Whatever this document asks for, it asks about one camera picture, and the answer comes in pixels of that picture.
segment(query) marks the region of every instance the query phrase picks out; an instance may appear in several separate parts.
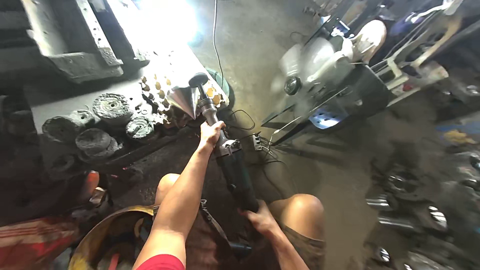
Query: person's right hand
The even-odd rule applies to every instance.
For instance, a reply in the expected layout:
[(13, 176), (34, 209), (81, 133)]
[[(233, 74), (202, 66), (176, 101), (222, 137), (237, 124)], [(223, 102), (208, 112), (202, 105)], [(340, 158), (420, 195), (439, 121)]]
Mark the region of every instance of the person's right hand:
[(280, 226), (278, 226), (278, 223), (275, 221), (264, 201), (258, 200), (258, 205), (260, 207), (257, 213), (247, 210), (240, 212), (240, 214), (248, 218), (259, 233), (270, 238), (275, 232), (280, 230)]
[(225, 123), (223, 121), (218, 121), (212, 126), (209, 126), (208, 123), (205, 121), (201, 126), (201, 137), (200, 137), (200, 144), (199, 148), (207, 147), (210, 150), (213, 150), (215, 147), (218, 138), (220, 137), (220, 131), (222, 128), (225, 127)]

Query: shiny metal cone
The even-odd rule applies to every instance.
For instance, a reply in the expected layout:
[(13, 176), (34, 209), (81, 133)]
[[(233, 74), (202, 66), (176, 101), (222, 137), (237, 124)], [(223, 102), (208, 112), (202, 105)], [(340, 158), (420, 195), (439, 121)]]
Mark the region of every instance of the shiny metal cone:
[(175, 107), (182, 109), (195, 119), (198, 103), (198, 91), (191, 87), (174, 87), (167, 92), (167, 101)]

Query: red cloth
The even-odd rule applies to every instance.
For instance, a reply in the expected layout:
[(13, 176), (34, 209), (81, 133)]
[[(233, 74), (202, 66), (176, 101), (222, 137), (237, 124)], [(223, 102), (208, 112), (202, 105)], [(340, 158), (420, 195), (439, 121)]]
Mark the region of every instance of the red cloth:
[(185, 267), (177, 257), (160, 254), (144, 261), (137, 270), (185, 270)]

